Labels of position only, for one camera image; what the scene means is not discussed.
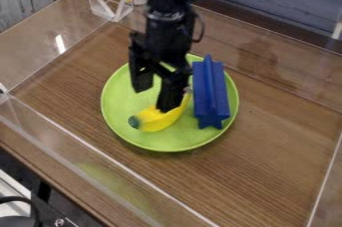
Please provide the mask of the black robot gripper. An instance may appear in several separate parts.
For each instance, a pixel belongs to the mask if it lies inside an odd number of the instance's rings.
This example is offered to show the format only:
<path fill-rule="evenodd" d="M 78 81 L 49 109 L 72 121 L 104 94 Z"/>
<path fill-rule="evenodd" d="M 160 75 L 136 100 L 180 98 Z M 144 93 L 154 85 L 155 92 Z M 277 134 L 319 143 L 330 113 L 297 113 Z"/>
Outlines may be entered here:
<path fill-rule="evenodd" d="M 186 54 L 194 43 L 196 12 L 147 11 L 146 29 L 130 34 L 130 76 L 136 93 L 152 88 L 154 75 L 162 79 L 156 108 L 168 112 L 180 106 L 192 69 Z"/>

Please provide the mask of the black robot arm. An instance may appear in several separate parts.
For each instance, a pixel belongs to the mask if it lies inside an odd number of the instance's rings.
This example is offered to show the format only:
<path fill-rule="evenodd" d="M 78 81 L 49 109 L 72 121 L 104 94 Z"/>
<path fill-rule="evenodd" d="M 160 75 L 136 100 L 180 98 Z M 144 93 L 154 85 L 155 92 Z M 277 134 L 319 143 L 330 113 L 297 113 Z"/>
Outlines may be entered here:
<path fill-rule="evenodd" d="M 144 10 L 146 32 L 130 34 L 128 66 L 136 93 L 162 79 L 156 109 L 167 113 L 180 106 L 192 68 L 186 60 L 191 45 L 199 43 L 206 31 L 196 13 L 195 0 L 148 0 Z"/>

